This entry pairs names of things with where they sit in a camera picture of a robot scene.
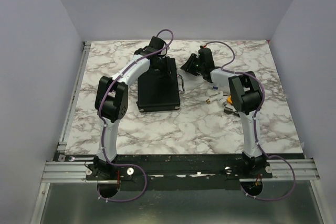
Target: black mounting plate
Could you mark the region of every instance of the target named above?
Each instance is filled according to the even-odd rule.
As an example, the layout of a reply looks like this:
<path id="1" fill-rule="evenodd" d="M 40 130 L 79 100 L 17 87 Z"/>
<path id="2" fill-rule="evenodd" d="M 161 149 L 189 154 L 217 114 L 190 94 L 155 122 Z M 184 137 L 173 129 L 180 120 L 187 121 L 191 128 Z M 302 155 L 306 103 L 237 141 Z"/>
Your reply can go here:
<path id="1" fill-rule="evenodd" d="M 289 159 L 304 158 L 301 154 L 280 154 Z M 148 179 L 147 190 L 240 190 L 241 178 L 272 178 L 265 166 L 254 173 L 245 174 L 242 169 L 241 154 L 200 154 L 200 155 L 118 155 L 117 164 L 136 164 L 142 167 Z M 101 173 L 89 165 L 93 171 L 87 180 L 118 180 L 118 174 Z M 134 168 L 132 175 L 127 174 L 129 166 L 120 167 L 121 190 L 141 190 L 144 178 L 140 170 Z"/>

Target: small metal part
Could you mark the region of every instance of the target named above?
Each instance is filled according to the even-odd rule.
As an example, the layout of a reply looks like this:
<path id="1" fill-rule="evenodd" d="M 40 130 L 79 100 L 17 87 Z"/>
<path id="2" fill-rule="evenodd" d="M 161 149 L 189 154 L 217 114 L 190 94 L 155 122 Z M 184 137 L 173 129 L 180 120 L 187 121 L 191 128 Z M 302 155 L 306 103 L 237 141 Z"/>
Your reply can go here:
<path id="1" fill-rule="evenodd" d="M 270 167 L 270 166 L 266 166 L 266 167 L 265 167 L 265 171 L 266 171 L 267 173 L 272 173 L 272 167 Z"/>
<path id="2" fill-rule="evenodd" d="M 127 174 L 132 175 L 134 173 L 134 169 L 132 167 L 127 169 Z"/>
<path id="3" fill-rule="evenodd" d="M 63 155 L 63 154 L 59 154 L 59 156 L 58 156 L 58 161 L 59 161 L 59 162 L 64 162 L 64 161 L 65 161 L 65 155 Z"/>
<path id="4" fill-rule="evenodd" d="M 88 160 L 93 160 L 93 157 L 74 157 L 70 156 L 68 158 L 68 161 L 73 162 L 73 161 L 88 161 Z"/>
<path id="5" fill-rule="evenodd" d="M 177 74 L 177 77 L 179 77 L 181 79 L 181 83 L 182 83 L 182 90 L 179 90 L 180 94 L 184 94 L 185 92 L 185 88 L 184 88 L 184 80 L 183 80 L 183 76 L 180 75 L 179 73 Z"/>
<path id="6" fill-rule="evenodd" d="M 92 174 L 92 171 L 90 169 L 86 169 L 85 170 L 85 174 L 88 175 L 88 176 L 90 176 Z"/>
<path id="7" fill-rule="evenodd" d="M 239 113 L 237 111 L 235 111 L 235 110 L 233 110 L 233 109 L 231 109 L 229 107 L 225 107 L 224 108 L 224 113 L 226 113 L 226 114 L 233 114 L 235 116 L 240 117 L 240 115 L 239 115 Z"/>

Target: metal floor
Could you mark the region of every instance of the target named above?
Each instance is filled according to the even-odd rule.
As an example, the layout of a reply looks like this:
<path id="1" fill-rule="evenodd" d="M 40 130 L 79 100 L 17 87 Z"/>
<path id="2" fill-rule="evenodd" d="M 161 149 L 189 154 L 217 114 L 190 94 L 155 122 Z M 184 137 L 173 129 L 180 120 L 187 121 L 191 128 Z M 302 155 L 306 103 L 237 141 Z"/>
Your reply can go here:
<path id="1" fill-rule="evenodd" d="M 264 182 L 263 197 L 278 197 L 291 182 Z M 129 198 L 138 192 L 122 192 Z M 129 203 L 98 200 L 96 184 L 50 185 L 41 223 L 323 223 L 309 181 L 281 201 L 261 202 L 241 191 L 147 191 Z"/>

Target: metal bracket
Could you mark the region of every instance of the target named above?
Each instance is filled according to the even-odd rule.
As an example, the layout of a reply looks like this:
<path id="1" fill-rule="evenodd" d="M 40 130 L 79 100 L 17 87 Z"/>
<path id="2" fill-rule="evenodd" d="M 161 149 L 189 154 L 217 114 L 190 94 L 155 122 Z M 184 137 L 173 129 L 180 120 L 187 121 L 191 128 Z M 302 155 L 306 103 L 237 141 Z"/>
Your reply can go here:
<path id="1" fill-rule="evenodd" d="M 83 80 L 85 66 L 86 66 L 86 62 L 89 57 L 90 48 L 91 48 L 91 42 L 85 42 L 82 57 L 79 63 L 79 69 L 78 69 L 77 76 L 76 76 L 75 86 L 73 87 L 74 89 L 72 91 L 71 100 L 68 105 L 68 110 L 67 110 L 67 114 L 66 114 L 63 127 L 62 127 L 62 132 L 59 138 L 59 142 L 68 141 L 72 121 L 74 119 L 73 115 L 75 114 L 76 104 L 77 104 L 78 96 L 79 96 L 79 90 L 80 90 L 80 86 Z"/>

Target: screw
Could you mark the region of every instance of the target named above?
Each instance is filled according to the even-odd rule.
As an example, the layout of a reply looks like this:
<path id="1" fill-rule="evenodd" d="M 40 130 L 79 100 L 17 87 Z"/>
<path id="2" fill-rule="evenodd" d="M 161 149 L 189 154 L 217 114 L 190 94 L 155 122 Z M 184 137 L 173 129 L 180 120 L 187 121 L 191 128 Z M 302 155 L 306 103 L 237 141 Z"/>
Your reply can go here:
<path id="1" fill-rule="evenodd" d="M 272 173 L 272 167 L 270 167 L 270 166 L 266 166 L 266 167 L 265 167 L 265 171 L 266 171 L 267 173 Z"/>
<path id="2" fill-rule="evenodd" d="M 130 167 L 130 168 L 127 169 L 127 174 L 128 175 L 132 175 L 133 173 L 134 173 L 134 169 L 133 168 Z"/>

